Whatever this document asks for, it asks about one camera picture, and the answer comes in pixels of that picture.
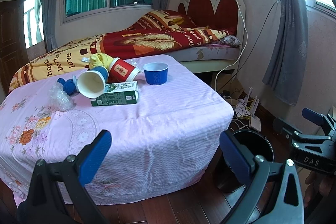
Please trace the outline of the right hand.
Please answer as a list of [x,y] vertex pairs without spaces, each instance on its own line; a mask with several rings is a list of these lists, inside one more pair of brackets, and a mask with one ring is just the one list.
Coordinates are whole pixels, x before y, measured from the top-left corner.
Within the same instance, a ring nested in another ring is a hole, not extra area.
[[313,196],[319,193],[323,197],[327,197],[331,191],[335,181],[334,175],[324,175],[311,171],[305,180],[308,185],[303,198],[304,207],[308,207]]

